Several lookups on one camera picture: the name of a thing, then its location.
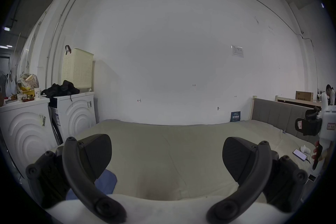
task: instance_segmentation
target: plastic bag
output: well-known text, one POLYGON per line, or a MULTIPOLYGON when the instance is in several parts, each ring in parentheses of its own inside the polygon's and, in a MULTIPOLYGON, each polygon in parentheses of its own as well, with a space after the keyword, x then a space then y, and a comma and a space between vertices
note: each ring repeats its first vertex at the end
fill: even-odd
POLYGON ((26 88, 26 90, 34 90, 35 88, 40 87, 37 76, 34 74, 29 74, 29 73, 23 74, 17 80, 17 84, 16 84, 17 93, 22 93, 22 89, 20 89, 20 86, 23 88, 26 88))
POLYGON ((10 70, 6 80, 6 96, 8 98, 11 98, 11 96, 15 94, 16 94, 15 78, 13 78, 12 70, 10 70))

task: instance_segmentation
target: finger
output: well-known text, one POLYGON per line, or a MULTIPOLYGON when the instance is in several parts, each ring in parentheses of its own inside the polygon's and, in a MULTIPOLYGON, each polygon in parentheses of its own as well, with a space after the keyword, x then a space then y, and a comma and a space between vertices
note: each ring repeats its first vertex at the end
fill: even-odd
POLYGON ((324 159, 327 156, 328 152, 325 150, 321 153, 321 158, 324 159))

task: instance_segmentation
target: sticker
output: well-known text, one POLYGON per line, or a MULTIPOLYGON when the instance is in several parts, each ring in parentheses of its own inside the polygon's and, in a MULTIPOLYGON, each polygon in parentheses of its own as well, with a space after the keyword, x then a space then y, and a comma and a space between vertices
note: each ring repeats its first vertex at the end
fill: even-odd
POLYGON ((231 119, 230 122, 240 121, 240 111, 231 112, 231 119))
POLYGON ((327 130, 335 130, 336 123, 328 123, 327 130))
POLYGON ((45 116, 42 114, 39 114, 40 120, 41 120, 41 126, 45 126, 45 116))
POLYGON ((55 113, 55 118, 56 118, 56 124, 57 124, 58 126, 61 126, 60 118, 59 118, 58 114, 56 114, 56 113, 55 113))
POLYGON ((238 57, 244 58, 244 53, 243 53, 243 48, 242 47, 237 47, 235 45, 232 45, 231 48, 232 48, 232 55, 233 56, 238 56, 238 57))

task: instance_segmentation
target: hand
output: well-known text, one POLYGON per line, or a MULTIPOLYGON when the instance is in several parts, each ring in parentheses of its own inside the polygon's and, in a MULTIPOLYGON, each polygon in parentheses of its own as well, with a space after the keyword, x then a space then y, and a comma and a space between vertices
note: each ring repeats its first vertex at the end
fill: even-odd
MULTIPOLYGON (((316 148, 313 150, 314 153, 317 152, 317 147, 319 146, 318 141, 315 142, 315 146, 316 146, 316 148)), ((324 167, 326 167, 329 163, 331 154, 333 152, 333 148, 334 148, 334 142, 331 142, 329 148, 327 150, 323 150, 322 153, 321 153, 321 156, 318 158, 318 161, 321 161, 321 160, 325 159, 325 162, 323 164, 324 167)))

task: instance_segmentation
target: phone screen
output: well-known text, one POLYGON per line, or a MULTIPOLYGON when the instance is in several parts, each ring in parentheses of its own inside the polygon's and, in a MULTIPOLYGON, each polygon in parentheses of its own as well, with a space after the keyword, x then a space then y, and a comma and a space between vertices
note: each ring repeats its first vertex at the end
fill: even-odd
POLYGON ((293 151, 293 154, 295 156, 297 156, 300 160, 305 161, 307 159, 307 155, 303 154, 301 151, 299 151, 298 149, 293 151))

